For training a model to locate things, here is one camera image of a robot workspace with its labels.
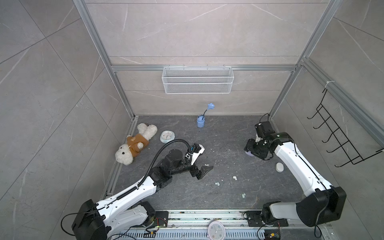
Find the purple earbud charging case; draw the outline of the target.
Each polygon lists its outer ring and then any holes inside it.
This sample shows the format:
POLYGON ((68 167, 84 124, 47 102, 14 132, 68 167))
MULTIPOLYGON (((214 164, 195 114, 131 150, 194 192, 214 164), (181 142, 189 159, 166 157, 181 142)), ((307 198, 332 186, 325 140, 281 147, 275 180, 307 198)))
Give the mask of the purple earbud charging case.
POLYGON ((246 154, 248 155, 248 156, 250 156, 250 157, 255 157, 251 152, 246 152, 246 154))

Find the white earbud charging case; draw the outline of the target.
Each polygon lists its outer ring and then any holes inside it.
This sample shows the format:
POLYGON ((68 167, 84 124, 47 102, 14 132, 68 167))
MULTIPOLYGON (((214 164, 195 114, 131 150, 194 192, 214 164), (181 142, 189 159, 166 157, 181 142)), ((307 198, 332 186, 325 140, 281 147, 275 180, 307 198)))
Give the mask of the white earbud charging case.
POLYGON ((282 163, 276 163, 276 171, 282 173, 284 171, 284 165, 282 163))

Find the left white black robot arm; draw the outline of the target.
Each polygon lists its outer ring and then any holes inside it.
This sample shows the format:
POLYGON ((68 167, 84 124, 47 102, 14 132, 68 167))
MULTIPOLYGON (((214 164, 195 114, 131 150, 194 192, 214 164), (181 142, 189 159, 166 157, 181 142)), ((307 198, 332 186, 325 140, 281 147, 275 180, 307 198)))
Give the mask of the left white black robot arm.
POLYGON ((195 161, 203 150, 183 154, 171 150, 160 162, 150 169, 149 175, 120 193, 95 203, 89 199, 78 210, 72 223, 77 240, 106 240, 125 227, 150 224, 155 210, 143 199, 155 194, 172 182, 176 174, 189 172, 192 177, 202 179, 213 166, 198 168, 195 161))

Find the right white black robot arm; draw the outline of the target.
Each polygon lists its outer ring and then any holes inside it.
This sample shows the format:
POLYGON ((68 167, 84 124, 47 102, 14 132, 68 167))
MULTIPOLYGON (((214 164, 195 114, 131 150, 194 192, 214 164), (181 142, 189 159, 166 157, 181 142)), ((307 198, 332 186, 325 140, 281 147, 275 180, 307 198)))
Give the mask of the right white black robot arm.
POLYGON ((276 133, 270 122, 255 125, 257 136, 247 141, 245 152, 268 161, 271 154, 284 162, 301 186, 303 200, 263 205, 262 221, 270 225, 279 219, 300 220, 308 227, 337 221, 347 198, 342 187, 334 187, 307 161, 286 132, 276 133))

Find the small round white clock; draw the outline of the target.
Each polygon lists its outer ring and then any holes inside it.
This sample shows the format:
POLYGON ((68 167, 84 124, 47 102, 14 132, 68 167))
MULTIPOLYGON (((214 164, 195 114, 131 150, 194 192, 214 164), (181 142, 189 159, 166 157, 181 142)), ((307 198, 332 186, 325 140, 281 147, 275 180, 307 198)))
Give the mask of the small round white clock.
POLYGON ((160 135, 160 141, 164 144, 173 141, 175 139, 175 133, 170 130, 163 131, 160 135))

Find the blue cup holder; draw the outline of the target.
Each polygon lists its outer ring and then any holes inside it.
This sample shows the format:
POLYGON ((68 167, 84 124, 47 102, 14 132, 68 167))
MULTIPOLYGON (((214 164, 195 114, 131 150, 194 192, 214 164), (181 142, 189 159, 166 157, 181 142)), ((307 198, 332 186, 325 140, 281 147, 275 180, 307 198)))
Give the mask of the blue cup holder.
POLYGON ((197 118, 197 127, 203 128, 205 125, 205 117, 204 116, 198 116, 197 118))

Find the pink round clock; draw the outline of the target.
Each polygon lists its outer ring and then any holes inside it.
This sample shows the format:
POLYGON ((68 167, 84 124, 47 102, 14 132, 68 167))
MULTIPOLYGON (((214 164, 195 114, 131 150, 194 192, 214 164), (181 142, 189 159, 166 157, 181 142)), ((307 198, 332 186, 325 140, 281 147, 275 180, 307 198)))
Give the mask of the pink round clock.
POLYGON ((208 226, 208 237, 210 240, 224 240, 226 237, 224 225, 219 221, 212 221, 208 226))

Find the white plush bear toy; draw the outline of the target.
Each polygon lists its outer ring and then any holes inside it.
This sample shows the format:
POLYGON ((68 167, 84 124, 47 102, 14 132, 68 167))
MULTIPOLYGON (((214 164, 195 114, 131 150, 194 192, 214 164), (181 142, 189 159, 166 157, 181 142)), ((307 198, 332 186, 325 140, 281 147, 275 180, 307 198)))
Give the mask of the white plush bear toy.
POLYGON ((155 125, 147 126, 144 123, 139 124, 137 129, 139 132, 135 136, 127 136, 127 142, 121 145, 115 153, 115 159, 118 163, 130 165, 158 131, 155 125))

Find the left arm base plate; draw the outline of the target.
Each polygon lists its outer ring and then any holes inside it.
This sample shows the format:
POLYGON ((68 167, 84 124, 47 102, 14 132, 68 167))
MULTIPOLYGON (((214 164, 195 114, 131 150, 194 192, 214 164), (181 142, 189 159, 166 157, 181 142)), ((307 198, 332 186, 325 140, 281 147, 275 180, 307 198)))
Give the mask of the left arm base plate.
POLYGON ((148 218, 142 224, 142 227, 155 228, 167 227, 169 220, 169 211, 157 211, 155 214, 149 214, 148 218))

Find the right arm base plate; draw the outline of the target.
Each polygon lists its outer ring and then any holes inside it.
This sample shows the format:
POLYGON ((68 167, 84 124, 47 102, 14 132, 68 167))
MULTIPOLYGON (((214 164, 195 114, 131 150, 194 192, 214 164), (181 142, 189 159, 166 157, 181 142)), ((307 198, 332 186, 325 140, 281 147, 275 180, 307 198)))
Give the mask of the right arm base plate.
POLYGON ((276 219, 270 214, 264 214, 262 211, 246 211, 243 218, 248 222, 249 227, 288 227, 286 219, 276 219))

